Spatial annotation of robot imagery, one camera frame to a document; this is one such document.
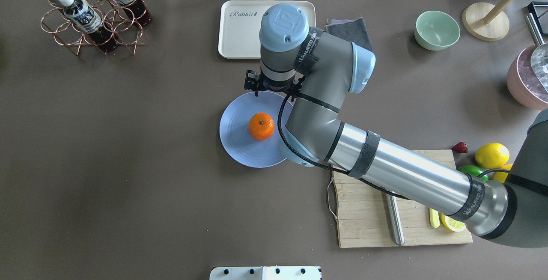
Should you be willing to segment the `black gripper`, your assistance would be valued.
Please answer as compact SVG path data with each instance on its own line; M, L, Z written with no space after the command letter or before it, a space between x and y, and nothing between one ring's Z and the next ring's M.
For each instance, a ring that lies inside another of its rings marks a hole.
M306 75L299 78L290 77L287 80L277 81L270 79L262 71L258 74L256 71L248 69L245 73L244 89L252 90L258 97L259 91L282 92L290 96L290 102L293 102L300 95L300 90L306 79Z

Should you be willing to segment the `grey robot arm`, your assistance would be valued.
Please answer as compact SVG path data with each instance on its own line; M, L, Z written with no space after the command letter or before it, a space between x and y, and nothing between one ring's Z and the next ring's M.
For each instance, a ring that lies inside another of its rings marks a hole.
M505 182L483 182L338 120L346 95L360 93L372 75L372 51L310 27L291 3L266 10L259 40L261 72L247 71L244 88L296 98L278 127L295 162L331 163L365 184L464 222L482 239L547 247L547 110L528 128Z

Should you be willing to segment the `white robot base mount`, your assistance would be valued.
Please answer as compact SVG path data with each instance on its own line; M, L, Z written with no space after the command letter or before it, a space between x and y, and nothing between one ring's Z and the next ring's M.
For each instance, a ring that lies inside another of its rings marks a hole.
M321 280L317 266L241 266L213 268L210 280Z

